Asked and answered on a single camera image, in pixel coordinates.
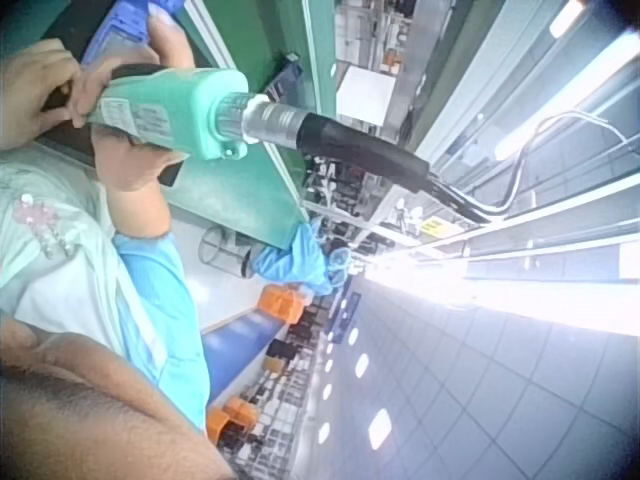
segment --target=blue device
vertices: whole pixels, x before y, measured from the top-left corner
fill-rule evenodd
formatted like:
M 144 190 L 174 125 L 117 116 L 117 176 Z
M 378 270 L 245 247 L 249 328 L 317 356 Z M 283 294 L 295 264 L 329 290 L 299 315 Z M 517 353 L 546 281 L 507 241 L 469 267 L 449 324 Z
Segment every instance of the blue device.
M 170 14 L 182 8 L 184 0 L 151 0 Z M 87 66 L 105 54 L 149 42 L 147 16 L 149 0 L 117 0 L 102 21 L 82 57 Z

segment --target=white floor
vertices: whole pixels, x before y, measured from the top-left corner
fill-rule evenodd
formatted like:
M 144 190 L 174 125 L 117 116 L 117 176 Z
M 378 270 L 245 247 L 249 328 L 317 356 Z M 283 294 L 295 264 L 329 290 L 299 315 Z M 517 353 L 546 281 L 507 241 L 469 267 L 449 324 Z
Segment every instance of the white floor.
M 242 279 L 200 262 L 198 246 L 207 228 L 213 224 L 183 210 L 173 209 L 172 231 L 184 264 L 187 285 L 196 301 L 200 328 L 206 329 L 217 323 L 245 312 L 258 303 L 266 281 L 255 276 Z M 228 259 L 227 267 L 237 267 Z

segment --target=light blue sleeve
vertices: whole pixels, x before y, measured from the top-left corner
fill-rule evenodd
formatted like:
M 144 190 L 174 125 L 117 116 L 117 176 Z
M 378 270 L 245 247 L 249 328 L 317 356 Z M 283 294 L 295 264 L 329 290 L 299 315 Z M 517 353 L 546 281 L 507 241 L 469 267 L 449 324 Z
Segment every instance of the light blue sleeve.
M 192 423 L 203 429 L 210 393 L 209 374 L 196 308 L 185 283 L 173 235 L 159 239 L 116 235 L 113 244 L 167 350 L 164 368 L 157 378 L 150 380 Z M 140 368 L 144 366 L 135 366 L 143 373 L 148 371 Z

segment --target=orange bin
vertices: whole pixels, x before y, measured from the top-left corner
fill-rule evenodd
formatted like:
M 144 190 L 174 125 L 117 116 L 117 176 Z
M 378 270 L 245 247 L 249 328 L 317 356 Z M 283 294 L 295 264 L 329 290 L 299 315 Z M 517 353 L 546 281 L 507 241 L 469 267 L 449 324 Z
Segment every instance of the orange bin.
M 233 423 L 243 427 L 245 432 L 253 430 L 256 423 L 258 423 L 258 417 L 260 417 L 258 407 L 236 396 L 227 400 L 222 410 L 229 415 Z
M 267 285 L 262 290 L 258 309 L 289 325 L 294 325 L 302 317 L 304 297 L 286 287 Z
M 207 412 L 207 437 L 214 445 L 218 444 L 220 434 L 231 420 L 229 414 L 218 407 L 213 407 Z

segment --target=blue surface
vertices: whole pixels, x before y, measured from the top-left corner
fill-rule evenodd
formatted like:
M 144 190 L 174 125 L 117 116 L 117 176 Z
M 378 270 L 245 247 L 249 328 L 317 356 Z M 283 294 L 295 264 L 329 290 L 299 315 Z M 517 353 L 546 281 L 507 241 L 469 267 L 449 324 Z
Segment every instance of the blue surface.
M 282 320 L 256 310 L 202 336 L 211 380 L 208 403 L 242 373 L 283 326 Z

